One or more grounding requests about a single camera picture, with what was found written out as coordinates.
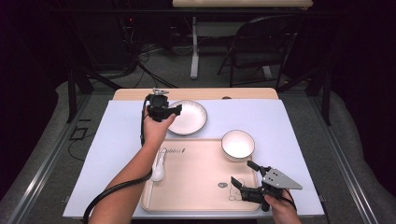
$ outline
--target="table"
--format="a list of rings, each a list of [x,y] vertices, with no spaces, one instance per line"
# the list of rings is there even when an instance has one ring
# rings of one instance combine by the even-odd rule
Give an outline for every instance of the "table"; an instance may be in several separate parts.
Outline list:
[[[313,5],[311,0],[174,0],[174,7],[301,7],[308,8]],[[192,18],[192,62],[191,79],[198,78],[198,36],[227,36],[234,35],[243,23],[233,22],[198,22]]]
[[[299,208],[299,215],[310,217],[324,214],[286,109],[278,100],[275,90],[266,88],[164,90],[170,91],[167,94],[170,102],[195,100],[205,107],[208,122],[200,132],[189,137],[219,138],[234,127],[248,131],[256,142],[257,150],[253,154],[255,162],[264,166],[274,166],[303,185],[303,190],[292,191]],[[111,178],[140,148],[141,106],[143,99],[149,93],[152,93],[152,90],[121,89],[115,93],[92,142],[78,182],[64,211],[64,217],[81,218],[88,203],[105,188]],[[220,100],[223,97],[233,99]],[[249,108],[249,116],[245,118],[240,116],[239,113],[247,112],[247,108]],[[219,111],[221,109],[226,109],[227,113]],[[179,137],[171,133],[166,136],[166,138]],[[267,149],[260,150],[260,148],[269,148],[268,144],[276,146],[276,150],[271,150],[271,153],[268,153]],[[134,218],[260,218],[270,216],[271,212],[263,212],[260,208],[249,212],[148,212],[140,204],[134,212]]]

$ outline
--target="tray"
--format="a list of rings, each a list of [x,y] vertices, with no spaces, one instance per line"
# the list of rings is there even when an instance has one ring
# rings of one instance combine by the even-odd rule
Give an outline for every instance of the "tray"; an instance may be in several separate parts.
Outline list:
[[[257,188],[256,173],[245,162],[230,161],[221,139],[166,139],[161,148],[165,176],[146,182],[140,204],[147,211],[253,211],[243,202],[231,176]]]

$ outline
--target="black curtain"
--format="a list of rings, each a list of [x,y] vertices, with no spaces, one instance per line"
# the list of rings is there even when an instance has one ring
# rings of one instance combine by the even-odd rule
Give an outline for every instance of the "black curtain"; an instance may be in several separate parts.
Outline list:
[[[396,196],[396,8],[393,1],[314,0],[310,10],[316,9],[347,9],[357,14],[306,21],[284,73],[297,78],[320,66],[331,50],[335,52],[326,64],[333,68],[332,90],[345,101],[357,125],[365,161],[379,183]],[[332,42],[342,29],[346,39],[334,50]]]
[[[65,67],[35,1],[0,3],[0,199],[4,197],[57,104]]]
[[[333,70],[332,86],[346,103],[378,181],[396,197],[396,8],[377,1]]]

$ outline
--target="chair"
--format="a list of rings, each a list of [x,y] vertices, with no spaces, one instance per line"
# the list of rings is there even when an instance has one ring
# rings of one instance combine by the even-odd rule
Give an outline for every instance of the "chair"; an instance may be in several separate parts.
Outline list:
[[[279,64],[276,86],[279,85],[280,74],[285,62],[288,47],[294,34],[300,27],[300,20],[292,15],[259,17],[243,24],[224,58],[218,75],[224,66],[231,66],[230,87],[254,82],[264,82],[268,79],[250,80],[233,83],[233,70]]]

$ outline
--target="cable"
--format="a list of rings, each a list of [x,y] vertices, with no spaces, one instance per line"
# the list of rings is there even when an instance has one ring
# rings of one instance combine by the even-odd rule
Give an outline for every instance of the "cable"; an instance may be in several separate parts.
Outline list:
[[[140,81],[143,78],[143,75],[145,75],[145,71],[142,72],[142,75],[140,76],[139,80],[137,80],[136,84],[134,84],[134,86],[132,87],[132,89],[135,89],[137,87],[137,85],[139,85]]]
[[[286,189],[283,189],[283,190],[285,190],[285,191],[289,194],[291,200],[290,200],[290,199],[287,199],[287,198],[285,198],[285,197],[283,197],[283,196],[277,196],[277,195],[275,195],[273,192],[271,192],[271,191],[269,191],[269,190],[267,190],[267,189],[265,190],[265,194],[269,194],[269,195],[273,196],[274,198],[276,198],[276,199],[278,199],[278,200],[282,200],[282,201],[285,201],[285,202],[291,204],[291,206],[293,206],[293,208],[297,211],[296,204],[294,203],[294,199],[293,199],[293,197],[291,196],[290,192],[289,192],[288,190],[286,190]]]
[[[140,141],[142,146],[145,144],[145,137],[144,137],[144,119],[146,118],[145,116],[145,108],[146,108],[146,103],[149,99],[149,95],[145,98],[145,101],[143,103],[143,109],[142,109],[142,119],[141,119],[141,129],[140,129]],[[103,200],[105,197],[107,197],[108,195],[116,192],[119,189],[125,189],[127,187],[131,187],[133,185],[137,185],[137,184],[141,184],[146,182],[147,180],[149,180],[151,178],[152,175],[152,169],[150,169],[150,171],[148,172],[148,174],[146,176],[143,176],[142,178],[138,178],[135,180],[130,180],[127,182],[123,182],[120,183],[116,186],[113,186],[109,189],[105,189],[102,193],[100,193],[98,196],[96,196],[92,202],[88,205],[87,209],[85,209],[84,212],[84,217],[83,217],[83,223],[88,224],[89,218],[90,218],[90,213],[92,211],[92,209],[101,201]]]
[[[143,55],[147,56],[147,59],[145,61],[143,61],[140,57],[142,57]],[[137,56],[138,60],[142,63],[147,63],[149,61],[149,52],[143,52],[141,54],[139,54]]]
[[[202,42],[204,42],[204,41],[207,40],[207,39],[212,39],[212,37],[204,37],[204,38],[202,38],[202,39],[197,43],[197,45],[200,45]],[[189,54],[189,53],[192,52],[192,50],[193,50],[193,45],[191,45],[191,46],[186,46],[186,47],[181,47],[181,46],[179,46],[179,47],[172,47],[172,49],[173,49],[174,53],[176,53],[176,54],[178,54],[178,55],[185,55],[185,54]],[[190,49],[190,50],[187,51],[187,52],[182,53],[182,52],[178,52],[176,49]]]
[[[157,80],[159,82],[161,82],[163,85],[170,87],[170,88],[178,88],[177,86],[175,86],[172,83],[167,82],[166,80],[164,80],[161,77],[158,77],[157,75],[151,73],[141,62],[137,63],[137,66],[139,66],[143,71],[145,71],[149,76],[151,76],[154,80]]]
[[[132,40],[132,38],[134,37],[134,28],[133,28],[133,30],[132,30],[132,33],[131,33],[131,37],[130,37],[130,42],[129,42],[129,44],[130,45],[133,45],[134,44],[134,41]]]
[[[150,44],[148,44],[147,46],[145,46],[145,47],[143,47],[142,49],[141,49],[141,54],[139,55],[139,56],[141,56],[141,55],[143,55],[143,54],[146,54],[146,53],[150,53],[150,52],[152,52],[152,51],[156,51],[156,50],[158,50],[158,49],[163,49],[163,48],[161,48],[161,47],[159,47],[157,44],[153,44],[153,43],[150,43]]]
[[[317,191],[317,195],[319,196],[320,204],[322,205],[323,212],[324,212],[324,215],[326,216],[327,223],[331,224],[329,214],[327,213],[327,209],[326,209],[326,204],[325,204],[326,199],[323,197],[323,195],[321,195],[319,193],[317,186],[314,185],[314,187],[315,187],[315,190]]]
[[[94,135],[96,135],[96,133],[91,133],[91,134],[88,134],[88,135],[84,136],[82,139],[77,139],[77,140],[74,140],[72,143],[70,143],[69,147],[67,148],[67,152],[69,153],[69,155],[71,157],[73,157],[74,159],[78,160],[78,161],[85,161],[85,160],[83,160],[81,158],[78,158],[78,157],[73,155],[73,153],[71,152],[71,146],[73,146],[73,144],[75,144],[77,141],[82,141],[85,138],[90,137],[90,136],[94,136]]]
[[[184,19],[184,22],[186,22],[186,24],[187,24],[187,26],[189,27],[190,32],[191,32],[191,34],[192,34],[192,28],[190,27],[191,23],[187,21],[186,17],[183,17],[183,19]]]
[[[118,184],[118,185],[116,185],[116,186],[113,186],[113,187],[111,187],[111,188],[109,188],[109,189],[105,189],[102,193],[100,193],[98,196],[96,196],[96,198],[94,198],[93,201],[88,205],[87,209],[86,209],[85,212],[84,212],[84,217],[83,217],[83,219],[82,219],[82,220],[83,220],[83,223],[88,224],[88,221],[89,221],[89,218],[90,218],[91,210],[92,210],[102,199],[104,199],[104,198],[107,197],[108,195],[110,195],[110,194],[116,192],[116,191],[119,190],[119,189],[125,189],[125,188],[131,187],[131,186],[133,186],[133,185],[138,185],[138,184],[144,183],[144,182],[146,182],[147,180],[149,180],[149,179],[151,178],[151,175],[152,175],[152,169],[150,169],[150,171],[148,172],[148,174],[145,175],[145,176],[143,176],[142,178],[138,178],[138,179],[135,179],[135,180],[130,180],[130,181],[127,181],[127,182],[123,182],[123,183],[120,183],[120,184]]]
[[[154,81],[154,86],[155,86],[155,88],[158,88],[158,84],[157,84],[157,81],[155,80],[155,78],[154,77],[152,77],[152,76],[150,76],[151,78],[152,78],[152,80]]]

